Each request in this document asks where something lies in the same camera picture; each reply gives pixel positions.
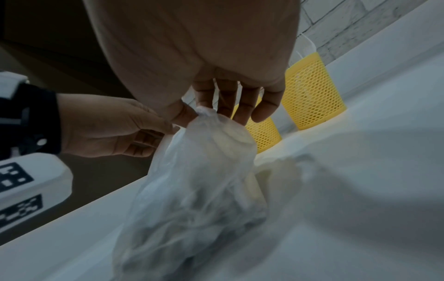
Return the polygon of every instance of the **yellow plastic cup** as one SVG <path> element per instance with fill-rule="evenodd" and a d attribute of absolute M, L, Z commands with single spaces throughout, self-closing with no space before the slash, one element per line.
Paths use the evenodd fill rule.
<path fill-rule="evenodd" d="M 260 101 L 261 98 L 259 97 L 256 105 L 259 104 Z M 239 105 L 234 107 L 233 115 L 238 107 Z M 278 129 L 270 117 L 260 123 L 255 123 L 250 118 L 245 127 L 256 141 L 258 145 L 258 153 L 264 152 L 282 140 Z"/>
<path fill-rule="evenodd" d="M 319 125 L 347 109 L 317 52 L 286 71 L 285 85 L 282 105 L 299 130 Z"/>

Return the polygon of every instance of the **floor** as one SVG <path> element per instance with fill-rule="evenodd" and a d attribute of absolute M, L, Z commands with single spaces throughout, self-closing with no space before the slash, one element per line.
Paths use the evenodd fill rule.
<path fill-rule="evenodd" d="M 28 46 L 0 42 L 0 69 L 29 77 L 31 84 L 59 93 L 131 97 L 106 64 Z M 148 172 L 151 158 L 60 155 L 74 174 L 73 193 L 63 203 L 0 233 L 0 245 L 94 201 Z"/>

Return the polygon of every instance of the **translucent bag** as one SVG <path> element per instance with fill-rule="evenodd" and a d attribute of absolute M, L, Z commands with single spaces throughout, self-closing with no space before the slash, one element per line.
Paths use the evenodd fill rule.
<path fill-rule="evenodd" d="M 266 218 L 251 172 L 254 139 L 212 109 L 197 112 L 157 149 L 114 248 L 117 280 L 181 280 L 227 237 Z"/>

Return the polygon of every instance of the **perforated basket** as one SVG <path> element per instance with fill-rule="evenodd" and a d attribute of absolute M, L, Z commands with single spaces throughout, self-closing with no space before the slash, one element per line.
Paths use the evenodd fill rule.
<path fill-rule="evenodd" d="M 233 115 L 236 112 L 238 106 L 239 105 L 236 105 L 234 107 Z M 250 118 L 245 127 L 256 141 L 258 145 L 258 153 L 264 152 L 265 150 L 273 147 L 282 140 L 278 129 L 276 128 L 273 120 L 270 117 L 260 123 L 255 123 Z"/>
<path fill-rule="evenodd" d="M 296 62 L 285 73 L 282 105 L 299 130 L 321 124 L 346 110 L 317 52 Z"/>

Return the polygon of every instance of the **hand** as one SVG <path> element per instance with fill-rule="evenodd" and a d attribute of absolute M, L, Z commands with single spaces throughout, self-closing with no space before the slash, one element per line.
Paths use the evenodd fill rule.
<path fill-rule="evenodd" d="M 179 129 L 136 100 L 58 94 L 62 153 L 84 157 L 123 154 L 147 157 L 161 134 Z"/>
<path fill-rule="evenodd" d="M 84 0 L 102 49 L 132 94 L 186 126 L 196 113 L 181 101 L 190 85 L 197 105 L 260 122 L 278 107 L 296 40 L 299 0 Z M 265 89 L 255 108 L 259 90 Z"/>

